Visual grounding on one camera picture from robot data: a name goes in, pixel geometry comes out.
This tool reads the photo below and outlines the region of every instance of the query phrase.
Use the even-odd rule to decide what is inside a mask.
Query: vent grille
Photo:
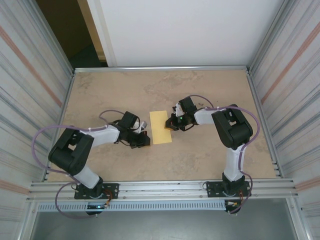
[[[87,209],[99,206],[97,202],[61,202],[58,204],[63,212],[100,212],[102,211],[171,211],[171,210],[226,210],[224,200],[184,200],[184,201],[114,201],[106,209]],[[54,202],[43,202],[38,212],[57,212]]]

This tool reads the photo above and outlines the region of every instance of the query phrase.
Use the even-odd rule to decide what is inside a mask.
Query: corrugated metal wall
[[[32,181],[35,132],[57,123],[72,69],[33,0],[0,1],[0,239],[12,239]],[[36,142],[45,163],[54,132]]]
[[[285,177],[320,238],[320,1],[296,0],[252,76]]]

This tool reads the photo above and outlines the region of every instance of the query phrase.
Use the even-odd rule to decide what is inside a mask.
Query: beige tabletop
[[[172,107],[190,94],[207,97],[215,107],[237,104],[257,116],[242,70],[86,72],[75,76],[63,123],[81,128],[102,126],[104,122],[98,115],[107,109],[129,111],[148,123],[149,147],[131,149],[110,143],[91,149],[87,164],[105,181],[221,179],[226,148],[214,125],[197,125],[186,132],[172,131],[172,142],[152,144],[150,112],[165,110],[169,117]],[[208,105],[201,98],[192,99],[198,108]],[[254,134],[256,123],[246,113],[245,116]],[[112,122],[121,115],[110,112],[104,117]],[[262,129],[246,149],[243,168],[253,178],[275,177]],[[69,178],[50,173],[48,180]]]

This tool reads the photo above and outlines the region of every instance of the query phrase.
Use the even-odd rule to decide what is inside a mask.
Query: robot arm
[[[190,97],[180,100],[172,109],[171,117],[165,122],[167,129],[187,131],[195,125],[215,125],[221,142],[227,147],[226,166],[222,174],[224,191],[228,195],[238,191],[245,181],[245,176],[238,167],[240,152],[253,135],[252,127],[242,112],[237,109],[197,109]],[[244,151],[245,149],[242,151],[241,168]]]
[[[48,159],[59,168],[77,179],[83,188],[87,188],[90,197],[97,198],[103,191],[103,180],[87,165],[91,148],[125,141],[134,148],[150,145],[145,121],[126,111],[122,119],[109,124],[99,131],[80,131],[66,129],[51,149]]]

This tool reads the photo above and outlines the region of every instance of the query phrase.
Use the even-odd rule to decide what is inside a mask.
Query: mounting plate
[[[103,183],[103,189],[109,190],[112,193],[112,199],[117,199],[119,194],[119,183]],[[106,193],[102,193],[98,198],[92,198],[89,195],[88,188],[84,187],[82,184],[77,185],[75,189],[74,199],[109,199]]]
[[[238,192],[233,195],[227,195],[224,192],[222,186],[222,181],[207,181],[206,182],[206,193],[208,198],[221,198],[221,197],[240,197],[240,190],[243,193],[243,196],[246,197],[249,194],[250,185],[248,181],[244,182],[244,185],[241,186]]]

